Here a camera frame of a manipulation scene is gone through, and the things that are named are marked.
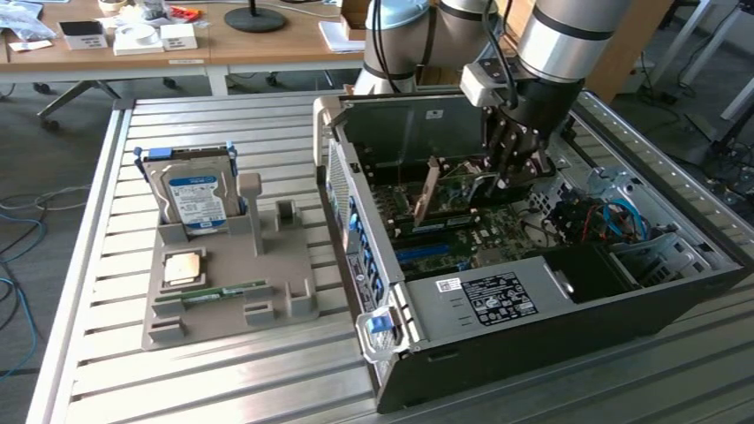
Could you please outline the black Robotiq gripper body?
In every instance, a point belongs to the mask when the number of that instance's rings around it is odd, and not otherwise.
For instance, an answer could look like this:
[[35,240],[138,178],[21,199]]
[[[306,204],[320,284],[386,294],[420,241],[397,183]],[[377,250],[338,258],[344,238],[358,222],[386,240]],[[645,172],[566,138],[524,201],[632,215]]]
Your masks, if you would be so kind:
[[569,115],[585,82],[585,79],[568,83],[544,78],[518,79],[500,94],[508,102],[506,120],[525,126],[530,135],[538,131],[537,140],[548,142]]

